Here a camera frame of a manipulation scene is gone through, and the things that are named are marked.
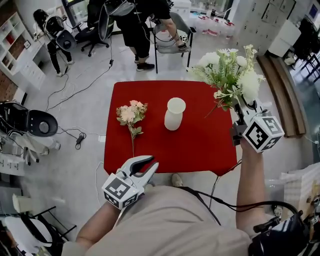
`hand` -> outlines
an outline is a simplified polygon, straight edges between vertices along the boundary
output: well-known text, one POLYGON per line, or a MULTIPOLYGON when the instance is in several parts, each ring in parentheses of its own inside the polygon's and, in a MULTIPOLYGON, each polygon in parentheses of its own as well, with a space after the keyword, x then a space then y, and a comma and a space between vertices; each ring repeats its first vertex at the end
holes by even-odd
POLYGON ((255 151, 255 149, 250 145, 250 143, 245 138, 241 139, 240 145, 241 145, 243 154, 249 154, 252 156, 259 155, 259 153, 255 151))

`black pants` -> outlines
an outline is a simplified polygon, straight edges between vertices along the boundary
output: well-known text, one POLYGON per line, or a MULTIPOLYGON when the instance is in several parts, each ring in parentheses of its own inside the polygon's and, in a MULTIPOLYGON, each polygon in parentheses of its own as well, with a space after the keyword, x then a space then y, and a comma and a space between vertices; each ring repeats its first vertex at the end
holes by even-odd
POLYGON ((121 29, 125 46, 135 48, 140 58, 149 56, 150 31, 146 23, 134 23, 129 15, 116 18, 116 24, 121 29))
MULTIPOLYGON (((57 44, 54 40, 52 40, 47 45, 48 52, 50 53, 51 62, 56 70, 57 73, 60 73, 60 67, 57 59, 57 44)), ((62 50, 61 52, 66 56, 66 60, 68 62, 72 61, 71 54, 68 51, 62 50)))

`white chair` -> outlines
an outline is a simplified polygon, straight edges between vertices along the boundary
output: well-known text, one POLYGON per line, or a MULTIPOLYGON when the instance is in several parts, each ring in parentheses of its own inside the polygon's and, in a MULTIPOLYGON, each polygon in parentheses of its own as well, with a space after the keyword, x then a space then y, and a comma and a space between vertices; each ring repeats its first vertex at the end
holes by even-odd
MULTIPOLYGON (((188 44, 190 46, 190 52, 188 55, 187 67, 190 64, 190 57, 191 57, 191 49, 192 49, 192 41, 194 37, 194 33, 196 30, 193 27, 189 27, 185 21, 181 18, 181 16, 175 12, 170 12, 171 19, 176 25, 178 31, 184 32, 188 37, 188 44)), ((179 51, 178 46, 174 43, 173 40, 171 41, 164 41, 159 40, 157 34, 161 31, 167 30, 166 26, 162 23, 155 25, 153 29, 153 36, 154 36, 154 52, 155 52, 155 70, 158 74, 158 59, 157 59, 157 51, 161 54, 178 54, 181 53, 179 51)))

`window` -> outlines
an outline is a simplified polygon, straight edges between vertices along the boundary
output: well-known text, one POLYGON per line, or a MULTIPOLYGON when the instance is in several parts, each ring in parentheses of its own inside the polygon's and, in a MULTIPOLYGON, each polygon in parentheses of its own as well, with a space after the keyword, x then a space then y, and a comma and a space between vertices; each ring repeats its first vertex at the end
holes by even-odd
POLYGON ((62 0, 62 3, 73 26, 88 19, 89 0, 62 0))
POLYGON ((198 13, 206 13, 207 11, 216 10, 218 13, 223 13, 231 8, 234 0, 190 0, 191 11, 198 13))

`desk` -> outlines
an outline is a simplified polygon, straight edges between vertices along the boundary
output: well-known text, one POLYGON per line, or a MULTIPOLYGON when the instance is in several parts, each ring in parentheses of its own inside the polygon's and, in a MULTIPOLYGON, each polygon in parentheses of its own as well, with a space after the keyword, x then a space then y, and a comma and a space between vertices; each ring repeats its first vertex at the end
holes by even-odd
POLYGON ((128 81, 114 85, 108 116, 104 151, 104 169, 115 173, 133 157, 127 126, 117 121, 116 108, 131 100, 148 103, 145 119, 136 124, 144 134, 134 140, 135 156, 152 155, 159 162, 158 173, 212 171, 222 176, 237 163, 232 145, 229 111, 221 108, 205 116, 214 107, 214 89, 195 81, 128 81), (181 126, 165 128, 167 103, 179 97, 186 103, 181 126))

